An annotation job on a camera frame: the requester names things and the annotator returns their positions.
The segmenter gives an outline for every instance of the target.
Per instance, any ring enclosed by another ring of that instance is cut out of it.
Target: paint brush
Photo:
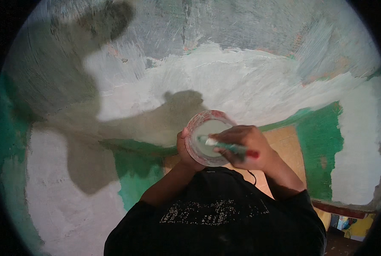
[[[257,151],[250,150],[245,146],[241,146],[237,144],[227,144],[227,143],[219,142],[215,139],[209,138],[207,135],[198,136],[198,141],[202,144],[205,144],[206,146],[220,147],[220,148],[229,150],[233,154],[240,156],[242,160],[244,160],[246,156],[250,156],[253,158],[259,157],[259,152]]]

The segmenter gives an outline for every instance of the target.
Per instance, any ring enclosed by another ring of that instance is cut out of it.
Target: paint cup
[[[229,163],[229,161],[226,158],[224,158],[223,156],[212,157],[212,156],[207,156],[203,154],[197,146],[197,140],[193,138],[194,131],[203,123],[209,120],[219,120],[231,126],[237,125],[233,120],[231,120],[227,116],[226,113],[222,111],[219,111],[219,110],[202,111],[199,114],[196,114],[194,117],[192,117],[192,119],[189,121],[188,125],[186,126],[188,128],[189,135],[185,138],[185,146],[189,152],[189,155],[192,156],[192,158],[198,163],[204,166],[209,166],[209,167],[223,166]]]

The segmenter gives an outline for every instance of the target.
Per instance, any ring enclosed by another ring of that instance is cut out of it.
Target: green painted wall
[[[176,147],[164,148],[134,140],[110,139],[101,144],[112,150],[121,183],[118,194],[127,211],[163,177],[163,158],[177,154]]]
[[[261,131],[294,125],[303,153],[308,192],[313,199],[331,201],[331,171],[334,156],[342,151],[344,139],[338,127],[342,113],[339,102],[316,111],[301,109],[288,119],[259,127]]]
[[[43,241],[28,213],[25,198],[27,182],[27,142],[30,137],[31,114],[24,102],[14,102],[13,81],[5,74],[0,77],[0,193],[20,237],[34,255]]]

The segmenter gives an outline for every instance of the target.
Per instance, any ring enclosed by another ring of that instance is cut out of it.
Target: hand
[[[281,159],[276,151],[270,147],[265,136],[253,125],[233,126],[219,134],[210,134],[209,137],[224,143],[247,146],[248,149],[259,153],[258,158],[255,159],[247,156],[242,162],[238,156],[228,150],[223,148],[214,149],[214,151],[222,154],[236,168],[267,171],[271,169],[271,165],[275,161]]]
[[[189,131],[186,127],[177,135],[176,148],[178,149],[179,156],[181,157],[181,162],[184,166],[189,167],[196,172],[202,171],[205,166],[195,161],[186,149],[185,138],[188,135]]]

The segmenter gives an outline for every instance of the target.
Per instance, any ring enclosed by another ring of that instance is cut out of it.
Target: black cable
[[[254,177],[254,184],[253,185],[255,185],[256,186],[256,176],[251,172],[251,171],[249,171],[249,170],[247,170],[253,177]]]

